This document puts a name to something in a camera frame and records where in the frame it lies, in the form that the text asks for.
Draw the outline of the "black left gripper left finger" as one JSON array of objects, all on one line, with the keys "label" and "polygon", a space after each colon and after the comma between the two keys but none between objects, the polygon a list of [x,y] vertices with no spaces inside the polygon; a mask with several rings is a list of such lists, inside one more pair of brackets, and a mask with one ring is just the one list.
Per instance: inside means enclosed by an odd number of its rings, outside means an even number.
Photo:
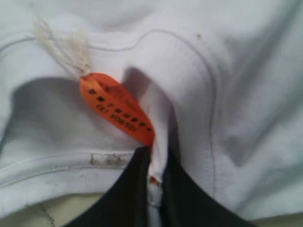
[{"label": "black left gripper left finger", "polygon": [[137,148],[114,185],[67,227],[146,227],[150,149]]}]

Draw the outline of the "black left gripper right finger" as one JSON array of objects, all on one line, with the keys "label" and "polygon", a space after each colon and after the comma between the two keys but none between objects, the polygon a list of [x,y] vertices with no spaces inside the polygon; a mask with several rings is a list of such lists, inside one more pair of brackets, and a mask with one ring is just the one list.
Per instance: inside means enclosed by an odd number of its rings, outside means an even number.
[{"label": "black left gripper right finger", "polygon": [[163,227],[253,227],[216,202],[191,179],[169,148],[163,176]]}]

